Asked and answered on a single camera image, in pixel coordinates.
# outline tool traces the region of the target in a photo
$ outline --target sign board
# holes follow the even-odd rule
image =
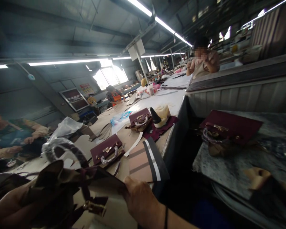
[[[136,45],[137,45],[137,49],[139,52],[139,56],[142,56],[145,53],[145,48],[144,48],[142,39],[138,40]],[[137,51],[136,51],[134,46],[131,46],[130,49],[128,49],[128,52],[129,52],[129,55],[130,55],[132,61],[134,61],[138,58],[137,57]]]

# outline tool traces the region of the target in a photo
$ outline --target handbag handle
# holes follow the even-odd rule
[[[103,165],[109,164],[110,162],[114,161],[118,157],[118,153],[119,153],[118,147],[115,146],[114,150],[115,150],[115,152],[114,152],[114,156],[112,158],[105,160],[104,156],[101,157],[101,162]]]
[[[208,128],[204,128],[203,131],[202,131],[202,140],[205,142],[205,143],[212,143],[212,144],[224,144],[224,143],[227,143],[229,141],[228,138],[224,139],[224,140],[215,140],[214,138],[210,137],[208,135]]]
[[[79,163],[82,168],[89,167],[88,161],[84,153],[79,148],[77,148],[73,142],[66,138],[56,138],[42,145],[42,154],[45,155],[48,162],[52,163],[54,161],[59,160],[55,153],[56,148],[60,148],[64,151],[71,151],[79,160]]]
[[[144,120],[143,123],[135,122],[135,125],[136,125],[136,126],[144,126],[144,125],[147,123],[147,121],[148,121],[148,116],[145,117],[145,120]]]

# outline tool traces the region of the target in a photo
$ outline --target burgundy leather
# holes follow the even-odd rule
[[[148,116],[148,118],[151,117],[151,114],[148,108],[144,108],[143,110],[140,110],[136,113],[132,113],[131,115],[129,115],[131,126],[133,126],[135,122],[143,122],[146,118],[146,115]]]
[[[117,146],[118,148],[122,146],[122,142],[119,137],[114,134],[111,137],[107,138],[102,143],[98,144],[96,147],[90,150],[92,155],[92,160],[94,165],[101,163],[101,157],[104,156],[107,158],[109,155],[115,152],[114,147]],[[111,149],[108,152],[103,152],[106,148]]]
[[[261,121],[212,110],[209,116],[200,124],[200,128],[207,127],[210,132],[217,132],[223,139],[245,145],[262,125],[263,122]]]

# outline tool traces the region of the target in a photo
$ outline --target granite countertop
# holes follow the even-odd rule
[[[225,111],[231,114],[264,122],[256,139],[262,137],[286,137],[286,114]],[[253,165],[268,170],[278,181],[286,181],[286,167],[273,154],[258,149],[243,149],[222,158],[209,155],[203,143],[193,163],[193,170],[223,185],[245,199],[251,197],[250,180],[244,170]]]

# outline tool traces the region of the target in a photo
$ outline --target poster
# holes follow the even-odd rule
[[[80,85],[83,92],[89,96],[89,94],[94,94],[94,90],[92,90],[91,86],[88,83]]]

